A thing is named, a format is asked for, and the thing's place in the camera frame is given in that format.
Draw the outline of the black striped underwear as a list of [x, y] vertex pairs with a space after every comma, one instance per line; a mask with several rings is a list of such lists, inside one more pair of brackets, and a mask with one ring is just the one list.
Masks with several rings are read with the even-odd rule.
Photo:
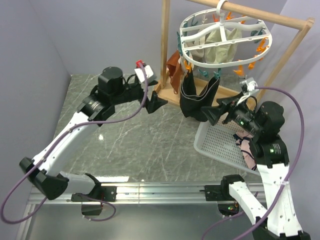
[[193, 72], [186, 72], [180, 85], [179, 106], [185, 118], [193, 118], [206, 122], [207, 117], [201, 111], [202, 107], [211, 107], [220, 85], [220, 78], [213, 76], [197, 95]]

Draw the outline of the orange clothes peg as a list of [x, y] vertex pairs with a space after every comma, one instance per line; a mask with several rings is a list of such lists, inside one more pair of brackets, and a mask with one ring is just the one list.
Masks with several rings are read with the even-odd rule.
[[191, 73], [192, 72], [193, 67], [192, 67], [192, 63], [191, 62], [184, 60], [183, 61], [183, 66], [184, 66], [184, 70], [187, 73]]

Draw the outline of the white clip hanger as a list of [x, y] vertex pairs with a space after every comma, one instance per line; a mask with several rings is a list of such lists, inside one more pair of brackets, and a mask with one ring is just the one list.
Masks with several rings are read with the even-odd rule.
[[[217, 7], [198, 11], [183, 20], [177, 32], [177, 47], [181, 57], [192, 65], [206, 69], [218, 69], [228, 67], [242, 67], [247, 65], [252, 69], [257, 61], [260, 61], [268, 53], [273, 37], [263, 20], [249, 17], [241, 20], [243, 15], [233, 16], [231, 12], [221, 9], [223, 0], [220, 0]], [[242, 38], [227, 40], [225, 29], [241, 30]], [[205, 41], [210, 33], [220, 31], [221, 41], [206, 44]], [[245, 59], [236, 58], [226, 63], [206, 63], [205, 49], [228, 44], [238, 44], [238, 48], [245, 44], [256, 44], [254, 52]]]

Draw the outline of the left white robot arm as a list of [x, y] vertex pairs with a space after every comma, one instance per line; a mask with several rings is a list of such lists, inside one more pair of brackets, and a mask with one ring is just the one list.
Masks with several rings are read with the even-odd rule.
[[92, 133], [115, 113], [115, 106], [138, 101], [149, 114], [167, 104], [155, 91], [147, 97], [148, 87], [156, 85], [153, 69], [144, 62], [136, 63], [134, 74], [125, 79], [120, 68], [105, 68], [69, 123], [55, 139], [33, 158], [23, 158], [19, 166], [29, 174], [28, 180], [48, 199], [55, 200], [65, 193], [82, 194], [96, 201], [103, 194], [101, 182], [89, 173], [82, 175], [63, 172], [63, 167]]

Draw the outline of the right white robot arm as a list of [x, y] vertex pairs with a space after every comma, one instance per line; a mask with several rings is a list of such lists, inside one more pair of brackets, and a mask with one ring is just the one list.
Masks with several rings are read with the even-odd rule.
[[220, 194], [226, 200], [239, 203], [252, 227], [238, 236], [252, 234], [255, 240], [309, 240], [298, 221], [289, 182], [294, 165], [290, 163], [286, 144], [279, 132], [285, 123], [284, 109], [273, 101], [263, 102], [257, 111], [248, 108], [243, 94], [220, 98], [217, 106], [204, 106], [201, 111], [211, 125], [223, 114], [227, 124], [235, 122], [252, 137], [249, 150], [260, 173], [266, 207], [248, 189], [239, 175], [222, 178]]

